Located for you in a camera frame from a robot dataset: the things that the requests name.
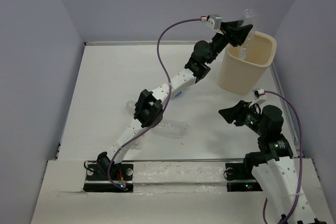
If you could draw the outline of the clear bottle white cap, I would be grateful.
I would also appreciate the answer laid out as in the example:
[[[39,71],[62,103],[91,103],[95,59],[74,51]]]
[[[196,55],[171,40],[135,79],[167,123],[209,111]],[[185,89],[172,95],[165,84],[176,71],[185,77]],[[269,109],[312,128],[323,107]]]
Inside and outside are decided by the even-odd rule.
[[[253,25],[253,28],[248,33],[244,43],[238,47],[238,57],[241,60],[246,60],[247,55],[252,48],[254,37],[255,37],[255,31],[258,27],[258,13],[255,9],[245,9],[243,11],[242,15],[242,26],[246,25]]]

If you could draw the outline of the blue label plastic bottle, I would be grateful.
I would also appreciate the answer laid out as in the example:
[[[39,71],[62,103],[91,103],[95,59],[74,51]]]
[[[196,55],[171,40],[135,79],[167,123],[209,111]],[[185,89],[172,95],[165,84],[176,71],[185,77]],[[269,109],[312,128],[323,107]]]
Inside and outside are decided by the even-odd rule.
[[[171,95],[171,99],[179,98],[182,94],[183,94],[183,91],[179,91],[179,92],[177,92],[175,94],[172,94]]]

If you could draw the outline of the clear unlabelled plastic bottle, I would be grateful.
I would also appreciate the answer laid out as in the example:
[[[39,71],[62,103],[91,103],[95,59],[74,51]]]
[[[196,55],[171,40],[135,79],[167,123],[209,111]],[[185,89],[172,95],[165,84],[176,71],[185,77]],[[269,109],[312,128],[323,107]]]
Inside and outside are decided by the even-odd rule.
[[[152,132],[162,137],[183,138],[187,134],[187,127],[186,122],[163,119]]]

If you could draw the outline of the red label cola bottle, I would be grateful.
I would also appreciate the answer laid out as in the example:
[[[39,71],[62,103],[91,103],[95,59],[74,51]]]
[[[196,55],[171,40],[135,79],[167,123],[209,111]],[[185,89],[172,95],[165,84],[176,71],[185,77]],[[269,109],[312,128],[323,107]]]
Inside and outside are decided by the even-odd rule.
[[[132,150],[141,150],[143,145],[144,136],[139,136],[136,140],[132,142]]]

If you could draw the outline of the red cap small bottle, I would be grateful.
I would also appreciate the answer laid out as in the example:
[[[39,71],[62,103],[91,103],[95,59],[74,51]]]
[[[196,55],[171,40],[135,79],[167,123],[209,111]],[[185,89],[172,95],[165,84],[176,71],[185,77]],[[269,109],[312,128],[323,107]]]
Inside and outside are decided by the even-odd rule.
[[[135,104],[136,104],[136,102],[132,101],[132,100],[130,100],[130,101],[128,101],[126,103],[125,110],[126,110],[126,112],[127,112],[128,115],[131,115],[131,116],[134,115],[134,113],[135,113]]]

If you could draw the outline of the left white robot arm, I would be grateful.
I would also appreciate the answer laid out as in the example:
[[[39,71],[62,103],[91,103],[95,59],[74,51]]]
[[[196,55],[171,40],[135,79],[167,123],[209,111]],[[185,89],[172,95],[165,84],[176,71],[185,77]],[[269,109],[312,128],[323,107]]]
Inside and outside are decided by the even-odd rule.
[[[97,157],[98,173],[104,179],[111,179],[116,174],[116,165],[122,163],[126,153],[137,140],[149,129],[157,126],[162,120],[170,98],[180,91],[202,80],[210,71],[211,64],[227,45],[241,46],[253,28],[242,20],[220,22],[211,25],[215,36],[211,41],[198,41],[193,52],[174,77],[168,77],[167,83],[153,90],[144,89],[135,104],[133,118],[111,148]]]

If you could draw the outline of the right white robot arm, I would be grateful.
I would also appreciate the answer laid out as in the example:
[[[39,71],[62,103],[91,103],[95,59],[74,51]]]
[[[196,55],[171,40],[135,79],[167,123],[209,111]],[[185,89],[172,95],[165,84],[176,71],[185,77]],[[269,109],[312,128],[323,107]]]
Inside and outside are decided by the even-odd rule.
[[[274,105],[261,108],[239,101],[219,110],[229,124],[246,126],[257,134],[257,152],[247,153],[241,163],[228,163],[228,181],[255,179],[268,202],[276,207],[278,223],[321,223],[302,189],[302,170],[295,168],[292,148],[282,133],[282,111]]]

